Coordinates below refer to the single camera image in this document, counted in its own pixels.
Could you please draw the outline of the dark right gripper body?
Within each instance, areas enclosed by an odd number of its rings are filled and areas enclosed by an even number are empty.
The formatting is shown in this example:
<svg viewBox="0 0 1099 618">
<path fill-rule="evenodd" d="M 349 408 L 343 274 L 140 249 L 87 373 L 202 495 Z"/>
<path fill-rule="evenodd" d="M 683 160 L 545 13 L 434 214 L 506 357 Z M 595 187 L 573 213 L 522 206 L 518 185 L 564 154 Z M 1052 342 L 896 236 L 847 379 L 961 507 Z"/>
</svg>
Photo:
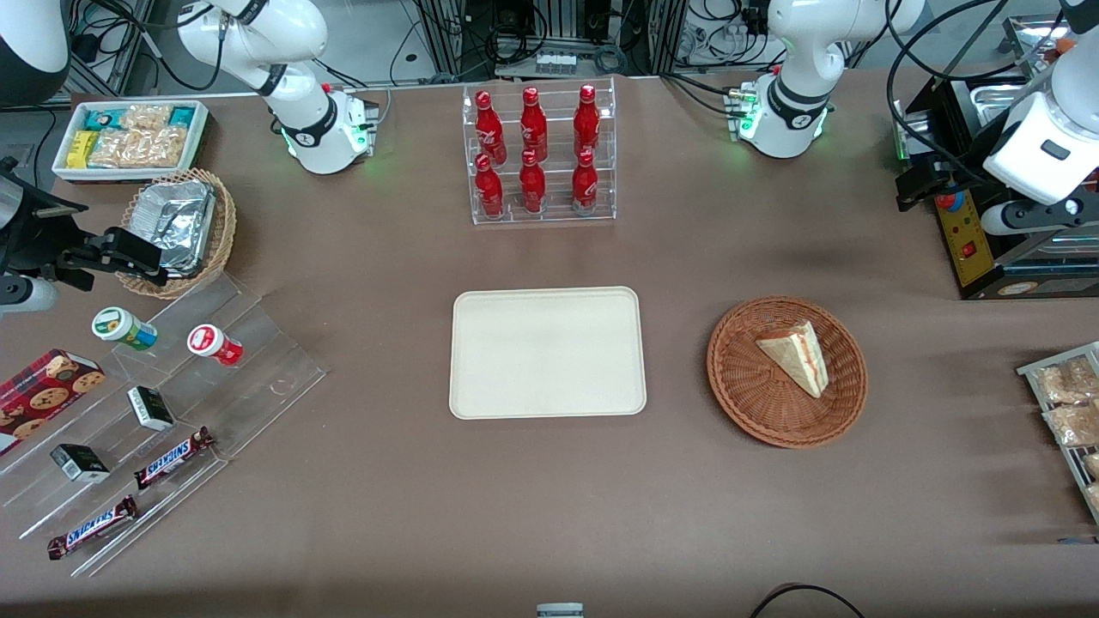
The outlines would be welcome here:
<svg viewBox="0 0 1099 618">
<path fill-rule="evenodd" d="M 3 274 L 35 276 L 64 251 L 82 246 L 88 235 L 73 216 L 87 206 L 40 191 L 11 168 L 4 167 L 1 176 Z"/>
</svg>

